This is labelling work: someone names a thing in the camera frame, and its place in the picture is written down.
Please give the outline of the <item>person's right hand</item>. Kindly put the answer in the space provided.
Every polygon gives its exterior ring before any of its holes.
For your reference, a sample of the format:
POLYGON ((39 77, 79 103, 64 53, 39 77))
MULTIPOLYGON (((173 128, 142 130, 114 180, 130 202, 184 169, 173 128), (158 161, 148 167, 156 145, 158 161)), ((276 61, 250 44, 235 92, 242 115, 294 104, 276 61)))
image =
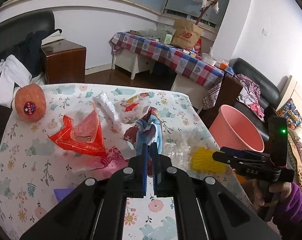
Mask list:
MULTIPOLYGON (((253 205, 257 210, 259 210, 265 204, 265 201, 262 195, 261 188, 259 186, 259 182, 257 180, 253 181, 253 186, 254 186, 253 205)), ((273 185, 270 185, 269 187, 269 192, 279 194, 279 202, 283 202, 291 194, 291 191, 292 191, 292 184, 289 182, 285 182, 285 183, 278 182, 273 185)))

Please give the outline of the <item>purple sleeve forearm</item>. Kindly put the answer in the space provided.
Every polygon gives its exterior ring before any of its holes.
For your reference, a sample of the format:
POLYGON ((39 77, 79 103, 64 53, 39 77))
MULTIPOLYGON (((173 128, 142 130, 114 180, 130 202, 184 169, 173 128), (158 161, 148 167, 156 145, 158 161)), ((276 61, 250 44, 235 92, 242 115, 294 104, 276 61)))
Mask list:
POLYGON ((296 183, 291 184, 291 193, 274 211, 273 223, 284 236, 284 231, 302 230, 302 192, 296 183))

